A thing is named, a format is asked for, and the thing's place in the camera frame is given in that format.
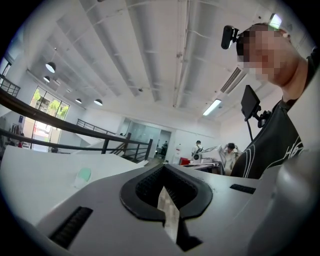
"red object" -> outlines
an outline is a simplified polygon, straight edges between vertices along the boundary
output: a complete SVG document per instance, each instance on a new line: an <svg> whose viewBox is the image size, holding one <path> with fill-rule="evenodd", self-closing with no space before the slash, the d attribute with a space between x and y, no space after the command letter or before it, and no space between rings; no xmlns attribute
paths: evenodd
<svg viewBox="0 0 320 256"><path fill-rule="evenodd" d="M181 166L184 166L184 165L188 165L190 164L190 160L188 158L184 158L184 157L180 157L180 164Z"/></svg>

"rectangular ceiling light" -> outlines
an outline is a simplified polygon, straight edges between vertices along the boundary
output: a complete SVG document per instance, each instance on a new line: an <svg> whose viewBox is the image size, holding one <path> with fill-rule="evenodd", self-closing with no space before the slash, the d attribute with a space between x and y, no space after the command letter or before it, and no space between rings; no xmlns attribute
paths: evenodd
<svg viewBox="0 0 320 256"><path fill-rule="evenodd" d="M275 13L271 15L269 25L271 27L274 27L275 29L278 29L282 23L282 19L276 15Z"/></svg>
<svg viewBox="0 0 320 256"><path fill-rule="evenodd" d="M220 99L216 99L210 107L203 113L204 116L207 116L211 113L212 110L214 110L219 104L221 103Z"/></svg>

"railing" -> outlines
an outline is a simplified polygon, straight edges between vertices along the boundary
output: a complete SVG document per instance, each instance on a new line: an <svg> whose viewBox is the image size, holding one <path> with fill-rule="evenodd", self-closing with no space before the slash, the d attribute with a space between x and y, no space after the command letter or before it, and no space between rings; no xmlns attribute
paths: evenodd
<svg viewBox="0 0 320 256"><path fill-rule="evenodd" d="M100 127L97 127L93 124L90 124L88 122L85 122L81 119L78 119L78 122L76 122L76 125L77 126L80 126L80 127L83 127L83 128L86 128L88 130L91 130L91 131L95 131L95 132L98 132L98 133L103 133L103 134L116 134L115 132L112 132L112 131L109 131L109 130L105 130L105 129L102 129Z"/></svg>
<svg viewBox="0 0 320 256"><path fill-rule="evenodd" d="M18 140L20 142L27 142L27 143L32 143L32 144L37 144L37 145L42 145L42 146L47 146L52 148L84 150L84 151L101 151L102 154L105 154L106 151L114 152L114 151L121 150L126 152L126 151L134 150L136 151L135 154L125 155L126 157L132 157L134 155L134 157L131 158L131 160L134 160L134 161L139 159L142 160L142 158L147 160L149 157L151 145L153 142L152 139L150 139L149 143L144 143L140 141L130 140L128 138L121 138L121 137L116 137L109 134L104 134L95 130L89 130L84 127L80 127L76 124L72 124L72 123L63 121L61 119L55 118L45 112L42 112L32 106L29 106L28 104L22 102L21 100L15 98L14 96L8 94L3 90L0 90L0 104L22 116L31 118L33 120L39 121L41 123L44 123L56 128L60 128L61 130L65 130L67 132L103 139L104 143L102 148L56 144L51 142L40 141L37 139L27 138L19 134L14 134L12 132L0 129L0 135L3 135L5 137ZM123 146L118 148L108 148L109 141L122 142ZM136 144L137 148L128 148L128 144ZM139 149L140 150L144 149L146 151L138 153Z"/></svg>
<svg viewBox="0 0 320 256"><path fill-rule="evenodd" d="M0 74L0 89L16 98L20 87L10 82L4 75Z"/></svg>

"railing post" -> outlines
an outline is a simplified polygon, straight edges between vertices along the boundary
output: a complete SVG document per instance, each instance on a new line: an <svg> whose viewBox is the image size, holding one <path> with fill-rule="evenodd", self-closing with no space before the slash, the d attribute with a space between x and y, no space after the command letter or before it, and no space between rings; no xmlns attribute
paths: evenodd
<svg viewBox="0 0 320 256"><path fill-rule="evenodd" d="M138 155L139 147L140 147L140 144L138 144L138 146L136 147L136 152L135 152L135 155L134 155L134 160L137 160L137 155Z"/></svg>
<svg viewBox="0 0 320 256"><path fill-rule="evenodd" d="M128 135L126 136L126 139L127 139L127 140L130 140L130 138L131 138L131 133L129 132ZM124 144L124 147L123 147L124 155L125 155L126 152L127 152L127 151L126 151L127 147L128 147L128 143Z"/></svg>
<svg viewBox="0 0 320 256"><path fill-rule="evenodd" d="M152 146L152 142L153 142L154 140L153 139L150 139L150 141L149 141L149 145L148 145L148 148L147 148L147 150L146 150L146 153L145 153L145 158L144 158L144 160L148 160L148 157L149 157L149 154L150 154L150 150L151 150L151 146Z"/></svg>
<svg viewBox="0 0 320 256"><path fill-rule="evenodd" d="M107 147L108 147L108 143L109 143L109 139L105 139L104 143L103 143L103 148L102 148L101 154L105 154L106 153Z"/></svg>

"floor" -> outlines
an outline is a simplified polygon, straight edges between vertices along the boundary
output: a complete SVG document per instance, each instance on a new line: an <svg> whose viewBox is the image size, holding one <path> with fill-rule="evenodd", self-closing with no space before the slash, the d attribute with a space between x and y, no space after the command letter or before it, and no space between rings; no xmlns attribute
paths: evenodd
<svg viewBox="0 0 320 256"><path fill-rule="evenodd" d="M147 166L151 166L152 168L162 164L164 159L161 158L150 158L149 163ZM171 200L168 192L166 191L165 187L163 187L158 200L158 207L159 210L164 211L165 213L165 225L164 230L168 234L168 236L176 242L177 240L177 233L178 233L178 224L179 224L179 210L175 206L174 202Z"/></svg>

